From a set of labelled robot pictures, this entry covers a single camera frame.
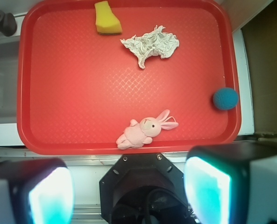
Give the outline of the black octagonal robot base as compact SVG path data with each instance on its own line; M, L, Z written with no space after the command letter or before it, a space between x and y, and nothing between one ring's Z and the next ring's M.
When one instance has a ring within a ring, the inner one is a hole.
M124 154L99 181L109 224L194 224L184 174L162 154Z

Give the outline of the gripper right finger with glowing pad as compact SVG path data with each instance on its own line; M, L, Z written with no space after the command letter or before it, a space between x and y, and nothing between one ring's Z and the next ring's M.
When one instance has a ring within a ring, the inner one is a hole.
M184 188L202 224L277 224L277 143L195 146Z

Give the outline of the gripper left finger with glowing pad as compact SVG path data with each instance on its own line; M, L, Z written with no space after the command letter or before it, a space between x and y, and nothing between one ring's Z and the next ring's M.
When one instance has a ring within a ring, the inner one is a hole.
M69 224L75 193L58 158L0 162L0 224Z

